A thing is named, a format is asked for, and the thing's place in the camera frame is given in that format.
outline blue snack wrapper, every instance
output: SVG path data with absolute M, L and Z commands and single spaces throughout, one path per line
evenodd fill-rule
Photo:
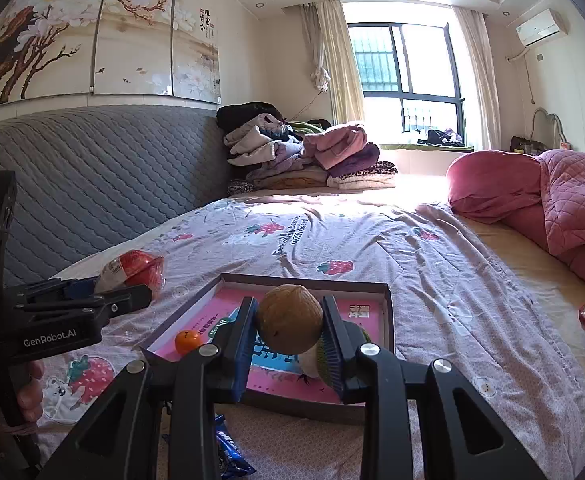
M 241 456 L 237 445 L 228 434 L 228 428 L 226 428 L 224 420 L 223 415 L 217 415 L 214 419 L 221 478 L 240 478 L 252 475 L 252 473 L 256 472 L 255 468 Z

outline window sill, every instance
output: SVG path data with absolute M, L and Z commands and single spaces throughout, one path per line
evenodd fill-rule
M 475 149 L 472 146 L 467 147 L 446 147 L 446 146 L 429 146 L 427 144 L 380 144 L 381 150 L 419 150 L 421 152 L 457 152 L 473 153 Z

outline gray quilted headboard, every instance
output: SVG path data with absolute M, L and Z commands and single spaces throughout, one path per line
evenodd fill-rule
M 226 196 L 214 112 L 99 106 L 0 122 L 0 170 L 16 171 L 7 285 L 70 264 Z

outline green cloth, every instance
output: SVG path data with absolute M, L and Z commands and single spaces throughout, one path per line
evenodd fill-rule
M 293 132 L 301 132 L 303 134 L 320 134 L 323 132 L 323 129 L 319 128 L 319 126 L 304 123 L 303 121 L 288 121 L 288 124 L 292 126 Z
M 380 144 L 382 150 L 421 150 L 423 152 L 473 153 L 472 146 L 430 146 L 428 144 Z

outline orange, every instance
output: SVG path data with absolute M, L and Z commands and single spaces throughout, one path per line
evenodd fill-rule
M 175 336 L 175 349 L 179 355 L 186 355 L 189 351 L 204 344 L 204 338 L 194 330 L 181 330 Z

